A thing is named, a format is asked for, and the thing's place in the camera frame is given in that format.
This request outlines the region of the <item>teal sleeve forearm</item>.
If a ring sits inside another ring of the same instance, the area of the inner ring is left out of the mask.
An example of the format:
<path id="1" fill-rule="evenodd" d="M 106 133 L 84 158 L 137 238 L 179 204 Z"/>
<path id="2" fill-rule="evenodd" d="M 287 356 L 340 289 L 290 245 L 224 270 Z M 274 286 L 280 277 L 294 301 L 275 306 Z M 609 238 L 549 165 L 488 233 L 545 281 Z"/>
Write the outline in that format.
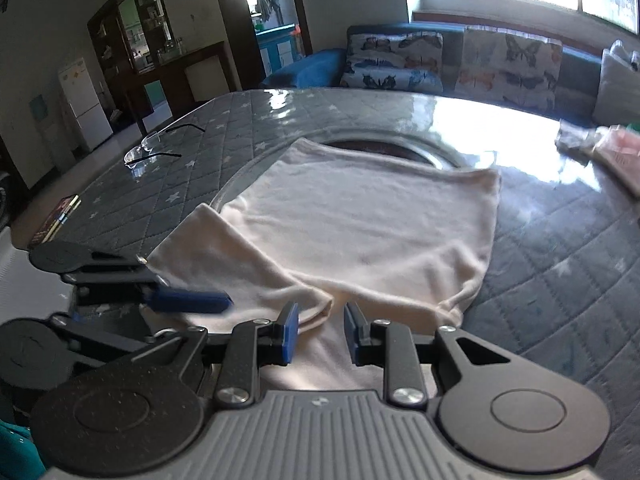
<path id="1" fill-rule="evenodd" d="M 15 425 L 12 405 L 1 397 L 0 478 L 38 480 L 46 473 L 28 428 Z"/>

